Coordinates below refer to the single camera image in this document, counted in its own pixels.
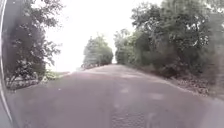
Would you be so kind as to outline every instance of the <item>tree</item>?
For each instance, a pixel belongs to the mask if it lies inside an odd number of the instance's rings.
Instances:
[[[102,36],[90,39],[84,50],[84,68],[111,64],[113,53]]]
[[[7,82],[16,78],[39,80],[46,65],[60,51],[45,37],[46,27],[58,23],[54,15],[62,9],[59,0],[8,0],[3,22],[3,67]]]
[[[130,64],[133,57],[126,54],[131,49],[135,64],[153,65],[161,75],[200,75],[212,60],[214,45],[223,40],[223,12],[209,4],[205,0],[164,0],[161,7],[143,3],[134,8],[138,36],[115,40],[117,61]]]

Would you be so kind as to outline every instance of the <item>overcast sky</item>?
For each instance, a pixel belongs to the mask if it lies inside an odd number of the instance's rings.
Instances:
[[[59,16],[61,27],[47,31],[49,40],[61,44],[54,57],[55,71],[75,71],[83,61],[83,49],[89,38],[103,34],[115,51],[113,35],[123,28],[133,30],[131,10],[141,2],[162,0],[61,0],[65,8]]]

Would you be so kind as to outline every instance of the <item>road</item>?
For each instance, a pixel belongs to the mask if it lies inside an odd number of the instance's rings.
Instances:
[[[224,103],[110,65],[11,94],[20,128],[223,128]]]

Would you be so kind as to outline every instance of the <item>foliage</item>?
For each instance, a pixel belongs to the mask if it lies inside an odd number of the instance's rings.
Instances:
[[[46,27],[58,23],[54,15],[62,5],[59,0],[8,0],[3,22],[3,66],[5,79],[41,80],[46,64],[60,51],[45,37]]]
[[[111,64],[113,53],[102,36],[90,39],[84,50],[84,68]]]
[[[153,65],[166,77],[200,75],[212,60],[214,45],[222,43],[224,32],[223,12],[208,6],[197,0],[165,0],[161,7],[141,4],[132,15],[140,33],[137,38],[130,40],[136,32],[128,37],[115,36],[122,37],[115,40],[117,62],[130,64],[129,58],[134,56],[138,66]],[[132,50],[132,57],[127,57],[127,49]]]

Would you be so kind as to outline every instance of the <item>vegetation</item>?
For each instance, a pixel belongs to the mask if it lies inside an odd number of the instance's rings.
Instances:
[[[84,50],[85,69],[111,64],[113,53],[102,36],[90,39]]]
[[[7,82],[41,80],[46,65],[60,51],[47,41],[45,28],[55,27],[62,9],[59,0],[8,0],[3,23],[3,66]]]
[[[212,0],[141,4],[132,10],[135,32],[115,34],[118,64],[150,67],[165,77],[199,77],[209,68],[215,72],[215,47],[222,44],[224,32],[222,7]]]

